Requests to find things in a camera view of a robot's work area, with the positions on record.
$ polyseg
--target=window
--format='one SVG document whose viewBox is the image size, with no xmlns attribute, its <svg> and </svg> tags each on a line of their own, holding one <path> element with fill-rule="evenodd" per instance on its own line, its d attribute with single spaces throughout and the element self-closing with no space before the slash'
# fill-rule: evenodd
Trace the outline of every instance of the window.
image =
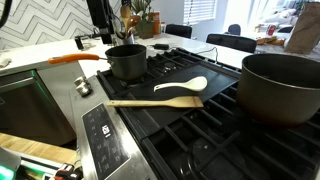
<svg viewBox="0 0 320 180">
<path fill-rule="evenodd" d="M 216 17 L 217 0 L 184 0 L 184 25 L 197 24 Z"/>
</svg>

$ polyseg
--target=oven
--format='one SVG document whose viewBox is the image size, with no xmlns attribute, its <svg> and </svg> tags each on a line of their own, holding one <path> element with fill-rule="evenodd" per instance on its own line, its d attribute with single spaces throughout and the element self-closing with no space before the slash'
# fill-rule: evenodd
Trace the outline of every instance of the oven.
<svg viewBox="0 0 320 180">
<path fill-rule="evenodd" d="M 241 72 L 235 68 L 183 49 L 148 57 L 147 62 L 147 73 L 133 82 L 117 80 L 111 71 L 98 71 L 89 78 L 93 94 L 75 98 L 81 105 L 74 111 L 83 114 L 77 134 L 85 177 L 317 179 L 320 112 L 296 128 L 268 127 L 237 106 Z M 201 92 L 179 87 L 153 91 L 158 84 L 196 76 L 208 80 Z M 191 95 L 199 96 L 204 108 L 110 108 L 103 103 Z M 88 103 L 93 99 L 95 106 Z"/>
</svg>

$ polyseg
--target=stove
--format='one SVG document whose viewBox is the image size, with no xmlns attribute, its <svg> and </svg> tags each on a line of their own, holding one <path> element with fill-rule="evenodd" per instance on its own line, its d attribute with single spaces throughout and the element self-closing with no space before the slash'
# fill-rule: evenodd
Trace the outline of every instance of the stove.
<svg viewBox="0 0 320 180">
<path fill-rule="evenodd" d="M 320 112 L 304 125 L 276 129 L 260 124 L 236 104 L 241 72 L 183 49 L 147 58 L 146 74 L 121 82 L 97 72 L 110 99 L 166 100 L 199 96 L 201 109 L 116 108 L 159 179 L 316 179 L 320 162 Z M 154 86 L 204 76 L 201 92 Z"/>
</svg>

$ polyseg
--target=chair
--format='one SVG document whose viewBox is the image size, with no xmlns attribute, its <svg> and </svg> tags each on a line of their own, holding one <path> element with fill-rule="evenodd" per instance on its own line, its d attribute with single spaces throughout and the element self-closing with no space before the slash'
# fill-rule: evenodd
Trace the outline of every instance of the chair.
<svg viewBox="0 0 320 180">
<path fill-rule="evenodd" d="M 257 42 L 253 39 L 227 34 L 209 34 L 206 42 L 249 53 L 254 53 L 257 47 Z"/>
<path fill-rule="evenodd" d="M 190 39 L 192 34 L 192 27 L 176 25 L 176 24 L 168 24 L 166 26 L 165 33 Z"/>
<path fill-rule="evenodd" d="M 293 26 L 292 27 L 284 27 L 284 28 L 281 28 L 279 29 L 278 32 L 282 32 L 282 33 L 290 33 L 293 29 Z"/>
<path fill-rule="evenodd" d="M 241 34 L 241 27 L 239 24 L 231 24 L 228 28 L 228 32 L 230 34 L 233 34 L 233 35 L 239 35 Z"/>
</svg>

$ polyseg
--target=wooden spatula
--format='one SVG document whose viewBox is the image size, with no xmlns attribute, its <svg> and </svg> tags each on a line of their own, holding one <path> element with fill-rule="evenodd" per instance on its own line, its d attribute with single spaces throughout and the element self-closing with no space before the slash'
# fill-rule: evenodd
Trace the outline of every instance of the wooden spatula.
<svg viewBox="0 0 320 180">
<path fill-rule="evenodd" d="M 110 100 L 107 106 L 113 107 L 146 107 L 146 106 L 170 106 L 177 108 L 201 108 L 203 104 L 197 96 L 181 96 L 165 101 L 140 101 L 140 100 Z"/>
</svg>

